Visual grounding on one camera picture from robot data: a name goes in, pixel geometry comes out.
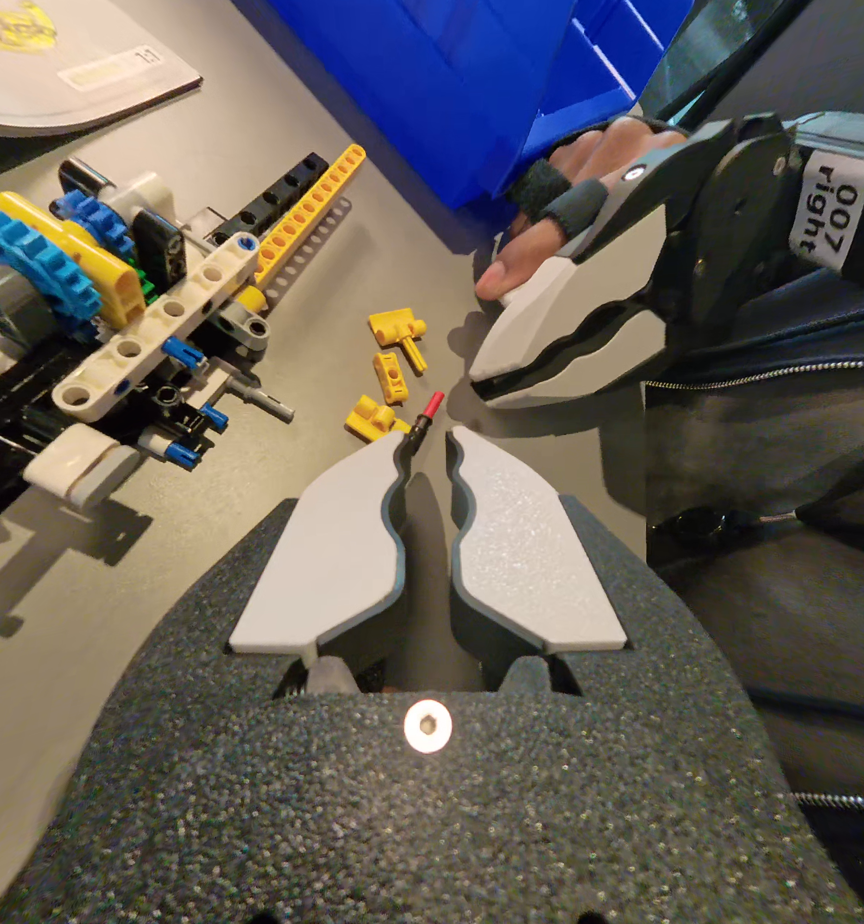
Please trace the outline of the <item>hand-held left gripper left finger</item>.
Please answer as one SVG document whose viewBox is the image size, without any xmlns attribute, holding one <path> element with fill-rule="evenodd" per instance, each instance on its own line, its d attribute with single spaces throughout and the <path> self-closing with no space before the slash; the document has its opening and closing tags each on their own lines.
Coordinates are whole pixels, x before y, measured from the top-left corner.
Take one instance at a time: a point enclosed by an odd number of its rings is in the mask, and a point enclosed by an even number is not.
<svg viewBox="0 0 864 924">
<path fill-rule="evenodd" d="M 238 654 L 317 657 L 403 594 L 405 550 L 392 504 L 404 487 L 406 434 L 395 431 L 304 490 L 241 613 Z"/>
</svg>

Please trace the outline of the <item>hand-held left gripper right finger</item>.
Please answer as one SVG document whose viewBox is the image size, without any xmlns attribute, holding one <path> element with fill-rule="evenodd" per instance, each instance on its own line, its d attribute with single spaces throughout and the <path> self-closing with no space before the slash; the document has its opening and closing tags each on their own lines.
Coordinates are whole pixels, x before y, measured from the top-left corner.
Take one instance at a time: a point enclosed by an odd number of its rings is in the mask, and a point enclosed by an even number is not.
<svg viewBox="0 0 864 924">
<path fill-rule="evenodd" d="M 475 656 L 620 651 L 625 630 L 559 493 L 465 426 L 447 436 L 457 637 Z"/>
</svg>

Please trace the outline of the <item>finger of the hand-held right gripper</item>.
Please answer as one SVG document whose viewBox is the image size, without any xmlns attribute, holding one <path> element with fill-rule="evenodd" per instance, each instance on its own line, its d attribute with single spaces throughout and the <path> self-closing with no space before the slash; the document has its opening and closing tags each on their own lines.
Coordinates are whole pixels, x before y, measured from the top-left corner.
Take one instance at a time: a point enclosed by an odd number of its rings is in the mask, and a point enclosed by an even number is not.
<svg viewBox="0 0 864 924">
<path fill-rule="evenodd" d="M 610 218 L 596 220 L 507 295 L 504 311 L 472 363 L 472 382 L 528 367 L 546 348 L 573 334 L 596 309 L 646 286 L 666 241 L 667 207 L 653 206 L 599 241 L 600 233 L 611 226 Z"/>
<path fill-rule="evenodd" d="M 477 376 L 473 390 L 496 410 L 534 409 L 587 398 L 663 353 L 667 325 L 652 310 L 602 308 L 530 364 Z"/>
</svg>

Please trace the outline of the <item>yellow lego connector piece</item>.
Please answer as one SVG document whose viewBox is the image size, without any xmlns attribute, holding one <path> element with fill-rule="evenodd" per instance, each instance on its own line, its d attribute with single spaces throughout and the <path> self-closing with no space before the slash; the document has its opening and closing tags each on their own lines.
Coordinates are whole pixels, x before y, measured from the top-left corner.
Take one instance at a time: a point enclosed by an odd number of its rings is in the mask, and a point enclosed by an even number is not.
<svg viewBox="0 0 864 924">
<path fill-rule="evenodd" d="M 373 443 L 391 432 L 409 433 L 411 425 L 399 419 L 395 410 L 361 395 L 344 422 L 346 430 L 367 443 Z"/>
</svg>

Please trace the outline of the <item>red and black lego pin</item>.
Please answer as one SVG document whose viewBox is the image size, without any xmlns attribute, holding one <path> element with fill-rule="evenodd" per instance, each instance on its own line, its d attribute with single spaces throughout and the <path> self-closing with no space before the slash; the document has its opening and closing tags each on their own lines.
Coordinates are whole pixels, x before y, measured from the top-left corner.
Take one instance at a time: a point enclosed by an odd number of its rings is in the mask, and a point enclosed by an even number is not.
<svg viewBox="0 0 864 924">
<path fill-rule="evenodd" d="M 429 399 L 423 411 L 416 417 L 415 422 L 410 428 L 409 433 L 407 433 L 403 444 L 404 450 L 408 451 L 411 456 L 415 456 L 419 447 L 425 441 L 426 435 L 429 432 L 438 409 L 440 408 L 445 397 L 446 396 L 443 392 L 435 392 Z"/>
</svg>

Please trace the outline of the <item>yellow lego connector with axle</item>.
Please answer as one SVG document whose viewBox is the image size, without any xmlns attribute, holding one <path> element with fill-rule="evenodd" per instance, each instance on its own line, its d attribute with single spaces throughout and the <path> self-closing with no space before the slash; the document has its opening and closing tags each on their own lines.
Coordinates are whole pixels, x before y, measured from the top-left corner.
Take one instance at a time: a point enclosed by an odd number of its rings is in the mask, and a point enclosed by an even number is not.
<svg viewBox="0 0 864 924">
<path fill-rule="evenodd" d="M 415 318 L 409 308 L 369 315 L 368 325 L 379 346 L 399 346 L 417 375 L 423 375 L 428 365 L 423 358 L 416 340 L 427 332 L 424 320 Z"/>
</svg>

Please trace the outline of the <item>small yellow lego beam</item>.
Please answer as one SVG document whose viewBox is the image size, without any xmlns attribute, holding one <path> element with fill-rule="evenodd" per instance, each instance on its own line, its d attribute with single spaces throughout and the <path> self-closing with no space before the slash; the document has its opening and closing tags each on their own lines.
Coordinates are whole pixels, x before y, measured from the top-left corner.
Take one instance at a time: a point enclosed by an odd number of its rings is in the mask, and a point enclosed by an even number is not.
<svg viewBox="0 0 864 924">
<path fill-rule="evenodd" d="M 397 355 L 393 352 L 378 352 L 372 365 L 380 383 L 384 402 L 389 406 L 401 406 L 409 397 L 408 387 Z"/>
</svg>

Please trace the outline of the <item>lego vehicle model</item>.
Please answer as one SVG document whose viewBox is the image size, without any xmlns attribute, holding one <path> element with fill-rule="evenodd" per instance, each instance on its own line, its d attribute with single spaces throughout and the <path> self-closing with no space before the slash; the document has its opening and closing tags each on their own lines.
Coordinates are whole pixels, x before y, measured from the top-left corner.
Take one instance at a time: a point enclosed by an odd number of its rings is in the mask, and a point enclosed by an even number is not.
<svg viewBox="0 0 864 924">
<path fill-rule="evenodd" d="M 149 458 L 194 470 L 225 395 L 292 422 L 254 374 L 267 313 L 366 161 L 309 154 L 231 217 L 187 223 L 155 173 L 115 184 L 75 157 L 47 210 L 0 192 L 0 514 L 29 487 L 87 512 Z"/>
</svg>

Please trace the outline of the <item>person's right hand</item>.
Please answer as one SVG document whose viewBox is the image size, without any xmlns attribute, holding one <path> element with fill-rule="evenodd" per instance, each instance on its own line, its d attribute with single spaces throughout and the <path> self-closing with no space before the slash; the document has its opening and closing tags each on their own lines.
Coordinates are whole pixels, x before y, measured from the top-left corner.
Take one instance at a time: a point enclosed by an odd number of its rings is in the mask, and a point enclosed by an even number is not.
<svg viewBox="0 0 864 924">
<path fill-rule="evenodd" d="M 602 130 L 581 133 L 574 141 L 556 148 L 549 162 L 574 187 L 597 179 L 610 191 L 649 153 L 683 144 L 686 140 L 686 135 L 678 130 L 660 130 L 638 117 L 625 115 Z M 555 220 L 546 218 L 533 224 L 523 214 L 517 214 L 508 231 L 508 243 L 479 276 L 475 294 L 484 302 L 501 299 L 528 281 L 567 240 Z"/>
</svg>

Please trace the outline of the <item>row of blue bins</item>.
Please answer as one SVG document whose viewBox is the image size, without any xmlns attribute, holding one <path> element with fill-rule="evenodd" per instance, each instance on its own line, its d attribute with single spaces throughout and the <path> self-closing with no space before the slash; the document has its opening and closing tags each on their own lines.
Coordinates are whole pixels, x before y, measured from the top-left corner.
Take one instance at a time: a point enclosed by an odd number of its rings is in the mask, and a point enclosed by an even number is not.
<svg viewBox="0 0 864 924">
<path fill-rule="evenodd" d="M 519 166 L 634 107 L 692 1 L 578 1 L 546 73 Z"/>
</svg>

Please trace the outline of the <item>large blue storage bin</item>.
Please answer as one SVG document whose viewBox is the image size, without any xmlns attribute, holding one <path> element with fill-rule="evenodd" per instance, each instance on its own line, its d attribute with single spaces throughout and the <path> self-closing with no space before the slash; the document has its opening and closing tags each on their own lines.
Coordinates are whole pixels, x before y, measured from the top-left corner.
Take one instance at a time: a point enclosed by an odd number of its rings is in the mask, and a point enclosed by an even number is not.
<svg viewBox="0 0 864 924">
<path fill-rule="evenodd" d="M 452 209 L 567 131 L 545 100 L 575 2 L 237 2 L 279 22 Z"/>
</svg>

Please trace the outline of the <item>open instruction booklet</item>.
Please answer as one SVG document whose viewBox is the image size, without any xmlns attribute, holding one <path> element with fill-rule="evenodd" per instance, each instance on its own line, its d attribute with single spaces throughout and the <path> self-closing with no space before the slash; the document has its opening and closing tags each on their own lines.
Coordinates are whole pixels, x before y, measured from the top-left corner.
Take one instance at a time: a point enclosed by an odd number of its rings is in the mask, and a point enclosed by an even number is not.
<svg viewBox="0 0 864 924">
<path fill-rule="evenodd" d="M 115 2 L 0 2 L 0 137 L 90 130 L 202 81 Z"/>
</svg>

